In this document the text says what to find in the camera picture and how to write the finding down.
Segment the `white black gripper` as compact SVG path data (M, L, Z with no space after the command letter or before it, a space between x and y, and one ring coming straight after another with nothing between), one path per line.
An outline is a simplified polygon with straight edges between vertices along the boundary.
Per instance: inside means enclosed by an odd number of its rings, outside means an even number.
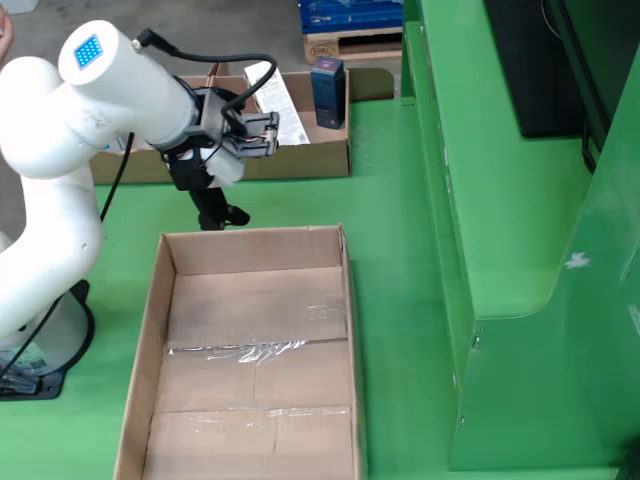
M221 188L231 186L244 175L245 161L214 142L183 142L160 151L171 179L189 194L199 211L202 230L224 230L246 226L250 215L229 204Z

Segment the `bare human hand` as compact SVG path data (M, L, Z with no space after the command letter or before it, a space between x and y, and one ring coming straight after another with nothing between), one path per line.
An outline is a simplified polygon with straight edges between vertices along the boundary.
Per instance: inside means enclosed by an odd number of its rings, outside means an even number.
M3 6L0 6L0 64L3 64L13 44L13 25L9 14Z

